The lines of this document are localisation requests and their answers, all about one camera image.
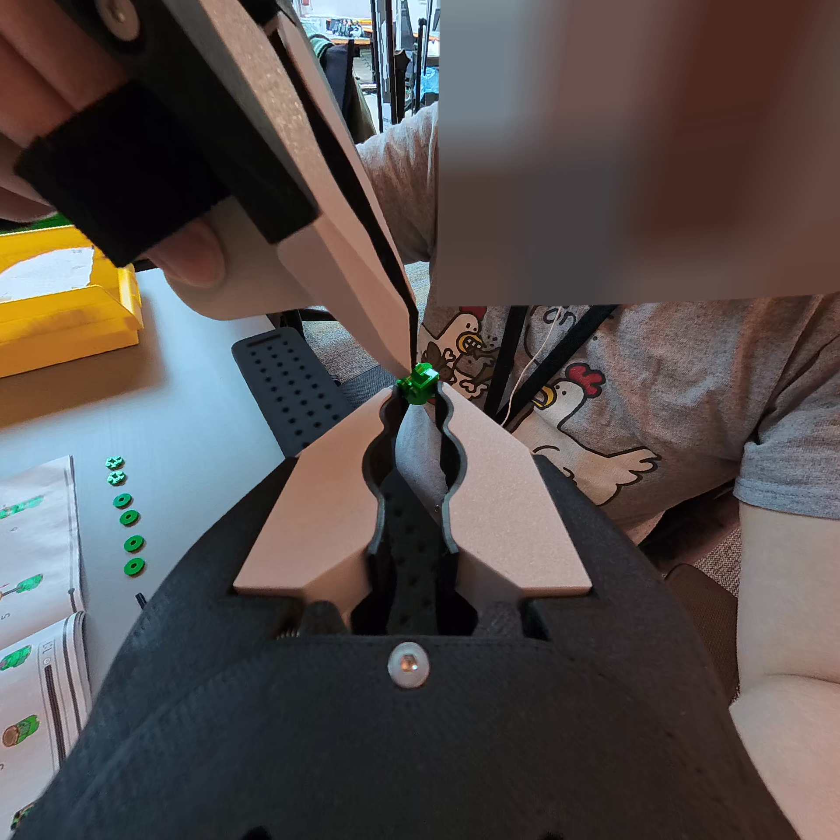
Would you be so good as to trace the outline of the person's right hand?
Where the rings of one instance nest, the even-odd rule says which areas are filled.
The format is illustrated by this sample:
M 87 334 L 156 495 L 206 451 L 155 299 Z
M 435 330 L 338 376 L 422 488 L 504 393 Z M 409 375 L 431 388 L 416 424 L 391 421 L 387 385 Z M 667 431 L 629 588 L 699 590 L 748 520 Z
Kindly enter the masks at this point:
M 14 173 L 22 149 L 125 82 L 121 66 L 50 1 L 1 2 L 1 218 L 56 210 Z

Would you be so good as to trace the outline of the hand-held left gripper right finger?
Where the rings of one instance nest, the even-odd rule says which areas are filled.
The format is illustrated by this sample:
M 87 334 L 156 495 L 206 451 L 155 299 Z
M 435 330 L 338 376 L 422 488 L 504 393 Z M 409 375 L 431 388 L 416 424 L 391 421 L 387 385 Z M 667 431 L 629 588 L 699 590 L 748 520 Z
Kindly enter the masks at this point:
M 447 384 L 437 388 L 435 419 L 455 591 L 479 615 L 498 603 L 589 594 L 590 576 L 529 448 Z

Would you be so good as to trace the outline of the black stand poles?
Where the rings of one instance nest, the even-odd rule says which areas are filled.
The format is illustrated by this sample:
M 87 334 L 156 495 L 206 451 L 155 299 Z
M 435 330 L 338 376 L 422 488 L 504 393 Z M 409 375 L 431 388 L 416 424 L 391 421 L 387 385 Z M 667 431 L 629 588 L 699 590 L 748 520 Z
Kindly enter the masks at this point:
M 403 45 L 403 10 L 400 1 L 370 1 L 371 49 L 374 60 L 379 128 L 384 131 L 403 121 L 406 110 L 406 72 L 409 56 Z

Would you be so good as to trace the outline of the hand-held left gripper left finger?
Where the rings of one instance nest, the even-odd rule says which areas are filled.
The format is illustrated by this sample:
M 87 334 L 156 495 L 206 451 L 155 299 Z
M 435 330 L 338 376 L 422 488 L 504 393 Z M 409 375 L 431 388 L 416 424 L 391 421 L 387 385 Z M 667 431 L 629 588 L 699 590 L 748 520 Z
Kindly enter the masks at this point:
M 384 430 L 383 388 L 304 449 L 234 581 L 239 594 L 329 601 L 342 617 L 371 592 L 365 555 L 378 502 L 363 476 Z

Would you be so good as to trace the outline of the grey chicken print t-shirt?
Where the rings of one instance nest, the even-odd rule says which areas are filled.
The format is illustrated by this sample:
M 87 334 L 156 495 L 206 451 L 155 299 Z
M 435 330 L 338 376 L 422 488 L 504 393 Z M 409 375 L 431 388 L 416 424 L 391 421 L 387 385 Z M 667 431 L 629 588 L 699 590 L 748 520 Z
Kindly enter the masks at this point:
M 406 264 L 429 264 L 418 362 L 479 409 L 505 403 L 588 307 L 438 301 L 436 106 L 357 147 Z M 542 375 L 507 429 L 639 542 L 680 502 L 733 481 L 741 503 L 838 521 L 838 294 L 626 304 Z

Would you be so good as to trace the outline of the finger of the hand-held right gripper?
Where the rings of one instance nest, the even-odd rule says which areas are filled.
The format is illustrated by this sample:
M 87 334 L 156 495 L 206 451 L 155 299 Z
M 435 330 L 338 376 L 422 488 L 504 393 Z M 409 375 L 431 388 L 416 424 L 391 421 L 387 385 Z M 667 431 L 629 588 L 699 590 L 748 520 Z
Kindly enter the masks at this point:
M 312 141 L 298 142 L 292 151 L 318 205 L 318 216 L 328 203 L 336 203 L 341 197 L 360 220 L 388 279 L 408 306 L 413 330 L 412 365 L 416 360 L 418 319 L 413 289 L 335 97 L 294 13 L 279 13 L 276 32 L 269 42 L 297 94 L 313 136 Z
M 233 197 L 204 219 L 223 250 L 226 274 L 219 286 L 197 289 L 199 313 L 233 320 L 323 306 L 378 364 L 396 376 L 408 373 L 408 306 L 346 200 L 328 203 L 314 223 L 276 245 Z

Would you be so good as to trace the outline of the dark background chair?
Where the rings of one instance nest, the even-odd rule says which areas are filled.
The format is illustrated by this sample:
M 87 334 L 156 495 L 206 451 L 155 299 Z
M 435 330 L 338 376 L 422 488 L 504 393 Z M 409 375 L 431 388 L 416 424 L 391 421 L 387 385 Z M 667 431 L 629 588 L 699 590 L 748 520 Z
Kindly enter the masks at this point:
M 354 75 L 354 60 L 360 55 L 359 48 L 353 39 L 344 45 L 335 45 L 322 38 L 316 53 L 353 142 L 362 144 L 377 131 Z

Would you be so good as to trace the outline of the row of green round plates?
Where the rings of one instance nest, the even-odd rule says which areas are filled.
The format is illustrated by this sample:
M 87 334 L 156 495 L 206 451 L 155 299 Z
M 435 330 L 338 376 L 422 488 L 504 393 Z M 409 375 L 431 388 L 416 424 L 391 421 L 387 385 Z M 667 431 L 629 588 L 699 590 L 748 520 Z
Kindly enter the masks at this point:
M 142 515 L 133 503 L 134 499 L 127 491 L 120 492 L 112 500 L 112 506 L 118 513 L 119 525 L 127 533 L 122 541 L 122 549 L 126 553 L 122 570 L 130 578 L 139 576 L 145 569 L 142 551 L 145 548 L 146 540 L 137 530 L 137 527 L 141 524 Z

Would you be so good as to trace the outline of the small green toy brick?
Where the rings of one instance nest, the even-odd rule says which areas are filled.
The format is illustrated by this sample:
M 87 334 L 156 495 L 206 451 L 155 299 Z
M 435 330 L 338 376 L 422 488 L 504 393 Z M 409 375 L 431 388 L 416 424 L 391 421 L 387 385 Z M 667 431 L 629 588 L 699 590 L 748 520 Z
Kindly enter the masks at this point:
M 423 406 L 435 399 L 439 372 L 428 362 L 416 364 L 406 377 L 396 381 L 396 388 L 407 403 Z

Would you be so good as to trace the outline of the white desk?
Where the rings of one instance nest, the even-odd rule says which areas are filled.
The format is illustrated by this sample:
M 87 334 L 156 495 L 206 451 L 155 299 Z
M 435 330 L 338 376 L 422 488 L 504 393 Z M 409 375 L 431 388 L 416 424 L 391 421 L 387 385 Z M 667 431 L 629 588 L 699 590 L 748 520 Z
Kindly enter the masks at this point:
M 270 329 L 265 317 L 215 321 L 189 309 L 160 270 L 136 276 L 140 342 L 1 383 L 2 477 L 73 458 L 85 641 L 98 693 L 140 608 L 187 550 L 275 469 L 283 455 L 231 348 Z M 107 458 L 127 479 L 107 482 Z M 123 573 L 126 531 L 112 500 L 129 492 L 142 519 L 145 569 Z

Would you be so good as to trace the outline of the building instruction booklet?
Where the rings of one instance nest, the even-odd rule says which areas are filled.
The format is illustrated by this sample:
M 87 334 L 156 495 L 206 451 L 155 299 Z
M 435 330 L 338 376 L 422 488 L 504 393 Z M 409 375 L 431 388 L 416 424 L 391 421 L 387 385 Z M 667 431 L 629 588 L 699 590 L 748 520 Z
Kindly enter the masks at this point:
M 72 459 L 1 485 L 1 836 L 9 838 L 91 706 Z

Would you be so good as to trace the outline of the yellow plastic bin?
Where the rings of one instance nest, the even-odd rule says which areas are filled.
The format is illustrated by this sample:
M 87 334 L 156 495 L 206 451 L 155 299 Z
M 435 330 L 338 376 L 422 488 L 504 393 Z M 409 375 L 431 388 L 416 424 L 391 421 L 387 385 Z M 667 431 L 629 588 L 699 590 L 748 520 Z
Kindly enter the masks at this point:
M 72 226 L 2 234 L 1 376 L 139 342 L 132 265 L 116 267 Z

